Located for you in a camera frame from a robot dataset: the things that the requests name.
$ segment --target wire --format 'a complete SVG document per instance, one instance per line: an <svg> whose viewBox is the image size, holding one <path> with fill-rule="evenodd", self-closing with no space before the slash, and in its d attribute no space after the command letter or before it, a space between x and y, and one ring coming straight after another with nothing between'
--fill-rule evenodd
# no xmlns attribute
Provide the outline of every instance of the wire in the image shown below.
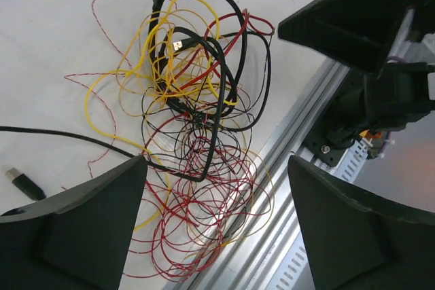
<svg viewBox="0 0 435 290"><path fill-rule="evenodd" d="M87 88L84 97L87 122L97 133L110 138L112 144L57 130L0 126L0 131L81 139L127 158L135 155L113 142L122 141L137 148L150 167L142 203L144 209L148 210L151 204L155 211L146 221L137 222L129 252L149 255L156 271L148 275L125 271L124 275L132 278L159 275L183 281L210 266L226 245L249 236L243 233L243 228L251 219L273 210L273 195L256 183L257 166L252 156L257 155L250 146L252 128L262 117L270 92L270 47L275 29L267 20L240 10L233 0L225 0L233 12L221 16L206 1L189 0L212 17L209 23L202 12L183 8L184 0L168 0L165 8L166 0L153 0L152 13L141 21L122 51L104 30L94 8L96 1L92 2L92 13L121 60L115 69L105 73L73 74L65 78ZM226 25L231 26L232 17L237 19L237 29L222 34ZM263 31L257 23L270 30ZM248 42L253 37L259 37L265 47L261 89L255 97L240 83L246 70ZM179 42L182 47L176 50L174 43ZM139 55L134 53L135 46ZM235 72L227 65L230 54L237 54ZM250 79L254 73L249 72ZM94 81L88 86L78 80L81 76L94 77ZM137 122L141 141L118 134L121 128L117 128L115 111L103 96L111 85L118 93L120 113L130 117L133 124ZM110 88L107 93L112 95L113 90ZM93 110L98 109L90 106L94 96L109 111L114 132L107 132L107 126L97 128L92 121ZM106 153L90 162L100 160ZM254 198L261 193L265 194L269 207L256 215L251 208Z"/></svg>

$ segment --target screw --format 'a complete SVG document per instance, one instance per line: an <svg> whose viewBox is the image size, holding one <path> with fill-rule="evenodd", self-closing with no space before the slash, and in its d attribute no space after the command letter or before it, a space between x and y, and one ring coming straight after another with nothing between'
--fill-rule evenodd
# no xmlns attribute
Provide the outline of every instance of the screw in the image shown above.
<svg viewBox="0 0 435 290"><path fill-rule="evenodd" d="M320 148L320 151L323 154L328 154L329 152L331 152L331 148L327 145L322 145L322 147Z"/></svg>

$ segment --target black 3d printed part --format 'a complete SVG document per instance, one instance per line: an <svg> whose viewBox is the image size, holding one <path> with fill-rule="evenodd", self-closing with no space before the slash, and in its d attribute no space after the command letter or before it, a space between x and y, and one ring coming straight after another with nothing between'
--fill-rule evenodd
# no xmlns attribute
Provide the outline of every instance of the black 3d printed part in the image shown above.
<svg viewBox="0 0 435 290"><path fill-rule="evenodd" d="M421 41L435 31L434 0L314 0L281 22L278 36L378 76L410 8L413 41Z"/></svg>
<svg viewBox="0 0 435 290"><path fill-rule="evenodd" d="M317 158L323 161L325 164L331 167L337 166L342 156L345 154L346 149L351 147L354 143L354 136L356 132L351 133L351 137L343 137L344 141L337 141L333 143L330 139L331 136L338 136L340 139L345 132L344 125L337 121L337 118L333 114L334 102L337 98L340 98L344 94L360 92L364 87L364 76L360 73L350 71L341 85L338 87L331 101L325 107L320 117L316 120L313 127L309 131L307 137L304 140L304 146L311 151ZM356 108L349 108L349 114L352 115ZM322 147L327 145L330 148L328 153L322 151Z"/></svg>
<svg viewBox="0 0 435 290"><path fill-rule="evenodd" d="M317 290L434 288L434 213L367 192L296 156L288 173Z"/></svg>
<svg viewBox="0 0 435 290"><path fill-rule="evenodd" d="M135 157L0 217L0 288L118 289L147 175Z"/></svg>

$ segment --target black mount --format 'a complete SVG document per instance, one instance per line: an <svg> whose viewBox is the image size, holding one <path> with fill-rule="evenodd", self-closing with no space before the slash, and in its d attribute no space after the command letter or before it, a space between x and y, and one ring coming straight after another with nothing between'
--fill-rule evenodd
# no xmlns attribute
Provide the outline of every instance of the black mount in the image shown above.
<svg viewBox="0 0 435 290"><path fill-rule="evenodd" d="M137 156L0 216L0 288L118 289L146 175Z"/></svg>
<svg viewBox="0 0 435 290"><path fill-rule="evenodd" d="M434 288L434 213L382 198L296 156L288 174L317 290Z"/></svg>
<svg viewBox="0 0 435 290"><path fill-rule="evenodd" d="M434 0L314 0L281 22L278 36L377 77L410 9L408 38L420 42L435 31Z"/></svg>
<svg viewBox="0 0 435 290"><path fill-rule="evenodd" d="M329 166L336 166L362 131L399 131L419 121L435 110L428 91L428 74L434 71L424 62L389 63L381 77L373 79L351 69L306 137L305 146Z"/></svg>

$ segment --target white table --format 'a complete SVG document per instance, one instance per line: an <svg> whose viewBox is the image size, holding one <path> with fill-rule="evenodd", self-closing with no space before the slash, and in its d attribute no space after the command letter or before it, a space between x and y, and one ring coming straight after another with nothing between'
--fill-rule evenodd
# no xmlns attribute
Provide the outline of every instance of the white table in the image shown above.
<svg viewBox="0 0 435 290"><path fill-rule="evenodd" d="M108 71L119 63L119 55L94 21L91 1L0 0L2 125L66 130L108 141L95 134L86 123L83 113L85 89L63 78L72 73ZM277 26L311 0L235 1L240 8L246 7L252 14ZM149 14L151 3L151 0L103 0L97 5L97 11L110 35L125 49L143 17ZM213 6L218 13L228 11L223 2ZM275 38L272 59L273 79L268 106L254 128L251 148L256 151L261 150L272 135L324 57ZM107 117L96 115L93 119L98 122ZM117 120L120 134L140 139L136 126L123 125L121 115ZM133 151L120 142L116 145ZM51 196L60 192L61 186L72 187L88 180L86 162L103 151L96 145L62 137L0 134L0 212L30 203L5 177L4 172L9 168L24 171ZM123 160L118 154L109 153L94 165L94 175ZM152 282L154 286L148 289L164 285L164 280ZM149 284L149 280L142 283L123 280L122 288L142 289L144 284Z"/></svg>

